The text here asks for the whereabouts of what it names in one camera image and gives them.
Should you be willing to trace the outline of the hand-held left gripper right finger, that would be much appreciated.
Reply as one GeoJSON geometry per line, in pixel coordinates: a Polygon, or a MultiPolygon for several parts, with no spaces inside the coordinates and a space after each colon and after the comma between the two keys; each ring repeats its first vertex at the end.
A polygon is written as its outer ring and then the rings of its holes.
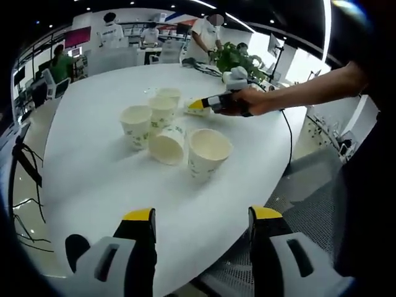
{"type": "Polygon", "coordinates": [[[343,296],[354,282],[339,275],[329,255],[303,233],[292,232],[274,209],[249,208],[249,247],[255,296],[343,296]]]}

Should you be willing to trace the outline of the person's right hand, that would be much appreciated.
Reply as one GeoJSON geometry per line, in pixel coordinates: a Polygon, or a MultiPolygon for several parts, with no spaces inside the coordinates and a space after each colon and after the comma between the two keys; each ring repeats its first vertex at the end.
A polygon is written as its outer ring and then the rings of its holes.
{"type": "Polygon", "coordinates": [[[230,109],[232,116],[245,118],[266,114],[272,110],[270,102],[264,92],[248,87],[232,93],[230,109]]]}

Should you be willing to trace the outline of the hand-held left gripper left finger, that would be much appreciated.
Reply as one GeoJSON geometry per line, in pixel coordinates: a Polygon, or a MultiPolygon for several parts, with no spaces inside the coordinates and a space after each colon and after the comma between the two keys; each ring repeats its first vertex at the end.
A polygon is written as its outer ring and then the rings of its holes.
{"type": "Polygon", "coordinates": [[[152,296],[157,264],[155,209],[125,214],[112,236],[90,244],[72,235],[77,296],[152,296]]]}

